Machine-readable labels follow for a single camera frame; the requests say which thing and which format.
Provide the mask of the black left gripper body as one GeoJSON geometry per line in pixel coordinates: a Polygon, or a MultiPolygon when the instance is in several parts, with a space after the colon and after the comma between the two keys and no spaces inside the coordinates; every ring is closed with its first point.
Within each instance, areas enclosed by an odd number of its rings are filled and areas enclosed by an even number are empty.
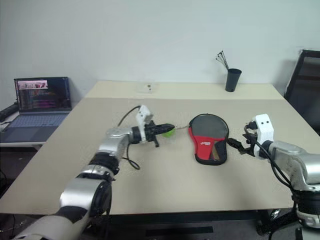
{"type": "Polygon", "coordinates": [[[156,148],[160,146],[156,135],[159,134],[159,127],[155,124],[153,120],[149,124],[144,126],[145,139],[147,142],[154,142],[156,148]]]}

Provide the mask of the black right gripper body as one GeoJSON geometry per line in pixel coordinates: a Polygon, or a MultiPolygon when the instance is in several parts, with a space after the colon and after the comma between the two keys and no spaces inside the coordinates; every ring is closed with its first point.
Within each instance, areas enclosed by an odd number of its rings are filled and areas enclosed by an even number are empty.
{"type": "Polygon", "coordinates": [[[248,154],[252,157],[259,156],[259,147],[257,145],[257,130],[258,126],[256,124],[247,124],[244,126],[243,137],[246,139],[246,143],[249,145],[249,147],[244,149],[244,154],[248,154]]]}

